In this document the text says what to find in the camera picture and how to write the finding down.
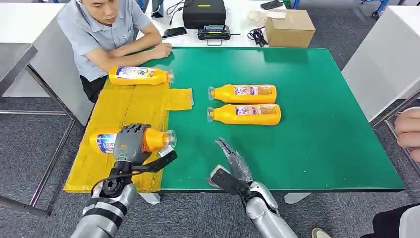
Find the metal table frame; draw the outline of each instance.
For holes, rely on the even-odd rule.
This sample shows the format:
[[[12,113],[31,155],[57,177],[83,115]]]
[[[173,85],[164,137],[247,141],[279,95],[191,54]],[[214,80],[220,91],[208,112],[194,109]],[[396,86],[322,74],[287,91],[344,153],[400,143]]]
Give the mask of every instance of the metal table frame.
[[[417,98],[420,97],[420,89],[416,91],[413,95],[411,95],[409,98],[404,100],[400,105],[398,105],[394,110],[388,112],[386,115],[381,117],[375,124],[372,125],[372,128],[375,129],[381,122],[385,122],[385,124],[388,126],[388,128],[391,130],[394,137],[397,139],[397,134],[395,132],[395,126],[392,125],[390,122],[390,119],[395,117],[396,115],[401,113],[401,110],[409,105],[410,103],[414,102]],[[414,170],[420,177],[420,165],[416,161],[412,160],[410,157],[410,151],[407,148],[403,148],[404,153],[407,156],[407,159],[410,161],[410,163],[413,165]]]
[[[69,116],[70,122],[62,136],[58,146],[55,149],[54,154],[51,157],[51,160],[47,166],[44,175],[39,182],[32,199],[30,200],[29,204],[24,204],[15,200],[12,200],[7,197],[0,196],[0,204],[3,206],[10,207],[12,209],[27,212],[36,216],[48,216],[49,213],[47,210],[36,208],[36,204],[41,196],[41,193],[53,171],[53,168],[57,162],[57,159],[63,149],[63,146],[68,139],[68,136],[75,124],[83,128],[83,125],[79,122],[76,116],[71,112],[71,110],[63,103],[62,100],[58,97],[58,95],[47,85],[47,83],[42,79],[42,77],[37,73],[37,71],[31,66],[29,63],[30,60],[35,56],[38,52],[37,49],[32,44],[27,44],[28,49],[22,55],[20,60],[15,63],[15,65],[6,73],[3,79],[0,81],[0,95],[3,95],[5,91],[11,86],[11,84],[15,81],[16,77],[21,73],[23,70],[27,70],[28,73],[32,76],[32,78],[45,90],[45,92],[54,99],[63,109],[61,112],[56,111],[22,111],[22,110],[0,110],[0,114],[8,114],[8,115],[49,115],[49,116]]]

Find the black case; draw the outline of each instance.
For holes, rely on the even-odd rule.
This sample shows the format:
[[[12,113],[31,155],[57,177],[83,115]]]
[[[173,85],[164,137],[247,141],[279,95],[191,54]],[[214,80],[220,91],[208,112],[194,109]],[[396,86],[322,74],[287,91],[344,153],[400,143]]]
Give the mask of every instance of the black case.
[[[182,12],[185,28],[198,29],[204,25],[224,25],[226,8],[223,0],[191,1]]]

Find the yellow taped area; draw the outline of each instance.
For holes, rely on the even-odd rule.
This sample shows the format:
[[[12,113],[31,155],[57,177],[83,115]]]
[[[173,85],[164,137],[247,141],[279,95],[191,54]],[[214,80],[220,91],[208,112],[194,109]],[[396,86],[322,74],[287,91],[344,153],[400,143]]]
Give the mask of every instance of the yellow taped area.
[[[98,153],[89,144],[89,136],[101,128],[121,128],[131,123],[149,123],[160,131],[167,130],[168,111],[192,108],[191,89],[169,89],[169,84],[118,86],[107,80],[92,112],[79,146],[73,167],[64,186],[66,192],[90,192],[99,180],[108,177],[115,159],[112,154]],[[157,152],[145,161],[157,158]],[[160,190],[162,170],[133,176],[139,192]]]
[[[187,89],[169,89],[166,97],[164,109],[168,111],[190,110],[193,108],[193,90]]]

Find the green table mat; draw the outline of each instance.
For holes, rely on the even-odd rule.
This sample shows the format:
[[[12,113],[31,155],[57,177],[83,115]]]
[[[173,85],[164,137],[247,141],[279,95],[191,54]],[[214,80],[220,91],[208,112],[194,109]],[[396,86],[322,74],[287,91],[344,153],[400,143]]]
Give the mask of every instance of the green table mat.
[[[337,65],[326,49],[173,48],[145,66],[173,70],[172,88],[192,88],[194,106],[169,113],[178,159],[163,171],[162,190],[208,190],[217,164],[228,167],[219,136],[245,157],[255,180],[269,189],[403,189]],[[208,87],[273,84],[276,126],[207,121]]]

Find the shirt pocket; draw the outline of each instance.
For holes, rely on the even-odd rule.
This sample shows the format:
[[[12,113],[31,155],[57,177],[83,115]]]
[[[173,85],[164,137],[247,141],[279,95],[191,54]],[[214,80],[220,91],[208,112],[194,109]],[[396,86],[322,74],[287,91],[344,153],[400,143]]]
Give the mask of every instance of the shirt pocket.
[[[122,32],[123,45],[133,42],[134,40],[134,29],[133,22],[131,19],[126,21],[126,24]]]

